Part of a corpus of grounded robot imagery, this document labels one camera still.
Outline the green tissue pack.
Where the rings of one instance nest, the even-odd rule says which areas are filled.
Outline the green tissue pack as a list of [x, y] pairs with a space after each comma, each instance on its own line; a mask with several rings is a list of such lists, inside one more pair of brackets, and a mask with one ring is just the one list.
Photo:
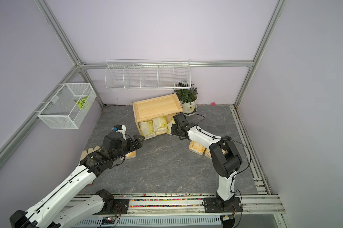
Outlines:
[[141, 130], [142, 136], [144, 136], [146, 140], [156, 137], [152, 120], [140, 122], [139, 128]]
[[172, 129], [172, 125], [175, 124], [175, 120], [172, 119], [168, 124], [167, 124], [167, 134], [171, 135], [171, 129]]
[[157, 117], [152, 120], [153, 128], [156, 135], [162, 135], [167, 133], [167, 120], [165, 116]]

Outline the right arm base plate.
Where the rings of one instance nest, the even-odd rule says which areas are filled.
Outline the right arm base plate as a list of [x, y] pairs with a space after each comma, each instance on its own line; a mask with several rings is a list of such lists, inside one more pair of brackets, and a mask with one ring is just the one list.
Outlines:
[[219, 197], [204, 198], [202, 201], [205, 213], [233, 213], [242, 212], [242, 203], [240, 198], [232, 197], [223, 201]]

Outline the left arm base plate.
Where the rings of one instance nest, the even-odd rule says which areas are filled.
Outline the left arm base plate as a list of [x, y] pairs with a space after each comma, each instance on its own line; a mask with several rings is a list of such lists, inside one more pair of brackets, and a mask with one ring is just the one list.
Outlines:
[[127, 214], [129, 209], [129, 199], [113, 199], [107, 201], [103, 208], [96, 213], [96, 215], [107, 215], [107, 214]]

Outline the wooden two-tier shelf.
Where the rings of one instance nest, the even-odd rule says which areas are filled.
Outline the wooden two-tier shelf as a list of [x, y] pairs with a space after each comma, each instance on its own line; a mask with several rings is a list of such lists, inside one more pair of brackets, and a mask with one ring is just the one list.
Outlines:
[[133, 102], [132, 106], [134, 119], [140, 134], [140, 122], [165, 116], [167, 123], [169, 123], [174, 115], [183, 112], [183, 108], [176, 94]]

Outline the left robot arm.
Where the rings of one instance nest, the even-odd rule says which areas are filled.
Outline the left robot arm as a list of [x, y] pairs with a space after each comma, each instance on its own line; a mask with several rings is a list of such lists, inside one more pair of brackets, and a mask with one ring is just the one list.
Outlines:
[[114, 161], [143, 147], [145, 137], [124, 138], [120, 132], [110, 132], [100, 148], [93, 150], [74, 171], [51, 193], [26, 211], [18, 210], [10, 217], [13, 228], [68, 228], [99, 212], [115, 210], [114, 196], [106, 190], [97, 191], [90, 199], [61, 210], [90, 182], [105, 170], [115, 167]]

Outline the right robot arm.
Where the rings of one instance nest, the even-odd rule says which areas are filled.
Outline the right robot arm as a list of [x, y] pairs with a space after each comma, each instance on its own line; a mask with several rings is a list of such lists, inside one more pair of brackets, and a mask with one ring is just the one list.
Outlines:
[[216, 206], [221, 210], [230, 207], [235, 198], [235, 177], [243, 163], [235, 142], [229, 136], [216, 136], [195, 123], [189, 123], [183, 113], [173, 116], [173, 120], [175, 123], [171, 127], [172, 135], [178, 136], [180, 140], [195, 141], [210, 151], [213, 167], [219, 175]]

